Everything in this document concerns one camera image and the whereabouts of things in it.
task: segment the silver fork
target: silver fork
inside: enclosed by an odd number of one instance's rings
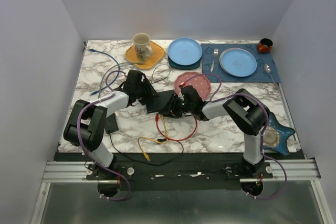
[[[214,61],[212,62],[212,65],[211,65],[211,68],[210,68],[210,72],[214,71],[215,59],[216,59],[217,55],[218,55],[218,48],[216,48],[214,50]]]

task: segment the yellow cable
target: yellow cable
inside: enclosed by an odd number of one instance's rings
[[[165,135],[168,136],[167,128],[166,128],[166,122],[165,122],[165,120],[164,120],[164,116],[161,115],[161,118],[162,118],[162,122],[163,122],[163,127],[164,127]],[[148,155],[148,154],[144,151],[144,149],[142,148],[142,146],[141,146],[141,144],[140,144],[140,139],[150,140],[150,141],[153,141],[154,143],[157,143],[157,144],[167,144],[167,142],[168,142],[168,139],[166,139],[166,141],[164,141],[164,142],[159,142],[159,141],[157,141],[156,139],[153,139],[153,138],[150,138],[150,137],[140,136],[140,137],[138,138],[138,145],[139,145],[140,150],[142,151],[143,156],[147,159],[148,162],[150,162],[151,159],[149,158],[149,155]]]

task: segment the orange tray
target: orange tray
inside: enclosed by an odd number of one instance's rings
[[[151,41],[151,47],[153,48],[154,54],[151,58],[149,58],[148,61],[145,61],[145,64],[143,65],[137,65],[140,69],[151,69],[154,67],[164,56],[164,49],[157,43]],[[129,49],[125,52],[125,57],[129,62],[140,62],[135,54],[135,48],[134,46],[131,46]]]

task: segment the red plate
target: red plate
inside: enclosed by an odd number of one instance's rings
[[[187,79],[191,78],[192,76],[195,76],[197,74],[197,72],[185,72],[181,75],[179,75],[175,81],[175,93],[179,94],[181,89],[179,88],[179,85],[181,85],[182,82],[185,82]],[[199,94],[199,96],[202,98],[202,100],[204,101],[205,99],[207,99],[207,97],[209,96],[210,92],[211,92],[211,84],[210,81],[205,77],[205,76],[197,76],[193,79],[191,79],[190,81],[188,81],[186,84],[186,86],[188,85],[192,85],[194,87],[194,89],[197,90],[197,93]]]

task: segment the white mug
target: white mug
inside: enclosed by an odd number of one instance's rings
[[[133,36],[135,53],[139,61],[147,61],[153,54],[151,38],[148,34],[140,33]]]

